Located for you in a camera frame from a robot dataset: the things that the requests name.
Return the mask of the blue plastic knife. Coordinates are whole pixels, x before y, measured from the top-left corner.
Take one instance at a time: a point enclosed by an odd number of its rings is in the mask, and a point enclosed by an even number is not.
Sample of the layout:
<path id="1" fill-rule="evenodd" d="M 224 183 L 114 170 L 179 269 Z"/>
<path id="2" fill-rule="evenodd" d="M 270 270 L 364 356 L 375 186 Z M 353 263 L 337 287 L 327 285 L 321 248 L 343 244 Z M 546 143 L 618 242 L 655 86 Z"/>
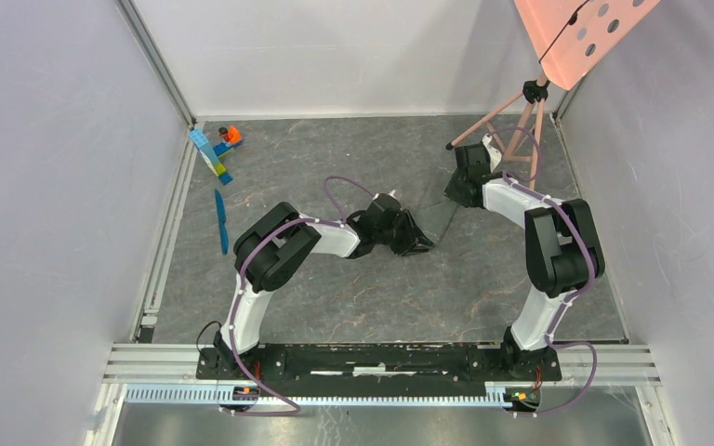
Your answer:
<path id="1" fill-rule="evenodd" d="M 218 235 L 221 253 L 225 256 L 229 251 L 229 236 L 226 228 L 227 215 L 222 195 L 219 190 L 214 190 L 215 207 L 218 216 Z"/>

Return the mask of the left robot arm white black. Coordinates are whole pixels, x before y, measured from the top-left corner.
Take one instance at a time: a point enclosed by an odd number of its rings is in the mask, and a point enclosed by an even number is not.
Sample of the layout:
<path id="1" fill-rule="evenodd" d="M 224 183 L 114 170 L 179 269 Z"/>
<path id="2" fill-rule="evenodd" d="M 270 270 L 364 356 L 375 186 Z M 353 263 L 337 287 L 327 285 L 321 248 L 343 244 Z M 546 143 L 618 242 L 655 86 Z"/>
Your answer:
<path id="1" fill-rule="evenodd" d="M 430 240 L 409 209 L 392 195 L 374 196 L 368 207 L 332 221 L 300 213 L 291 203 L 275 205 L 234 244 L 236 284 L 226 321 L 213 346 L 219 366 L 232 378 L 255 366 L 259 330 L 274 292 L 285 286 L 310 255 L 357 259 L 377 245 L 397 256 L 430 251 Z"/>

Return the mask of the grey cloth napkin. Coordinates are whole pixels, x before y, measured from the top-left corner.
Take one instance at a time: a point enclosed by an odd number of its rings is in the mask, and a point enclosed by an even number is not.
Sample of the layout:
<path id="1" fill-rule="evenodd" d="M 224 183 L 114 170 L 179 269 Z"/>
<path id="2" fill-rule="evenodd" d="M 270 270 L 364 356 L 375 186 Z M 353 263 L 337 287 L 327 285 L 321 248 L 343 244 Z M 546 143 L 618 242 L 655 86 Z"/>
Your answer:
<path id="1" fill-rule="evenodd" d="M 434 244 L 439 244 L 459 209 L 458 203 L 445 195 L 450 177 L 433 177 L 427 184 L 413 217 L 423 234 Z"/>

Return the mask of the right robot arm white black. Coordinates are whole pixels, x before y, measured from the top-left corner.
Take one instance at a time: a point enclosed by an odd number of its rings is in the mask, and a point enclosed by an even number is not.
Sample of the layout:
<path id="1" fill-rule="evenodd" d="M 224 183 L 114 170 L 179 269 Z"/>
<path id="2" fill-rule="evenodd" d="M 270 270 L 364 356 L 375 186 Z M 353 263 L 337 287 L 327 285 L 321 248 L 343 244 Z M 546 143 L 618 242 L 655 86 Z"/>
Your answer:
<path id="1" fill-rule="evenodd" d="M 591 209 L 582 199 L 561 201 L 525 187 L 499 171 L 498 154 L 482 144 L 456 147 L 454 154 L 456 170 L 445 196 L 465 208 L 499 214 L 524 231 L 532 288 L 499 355 L 502 372 L 523 379 L 552 353 L 564 314 L 604 272 Z"/>

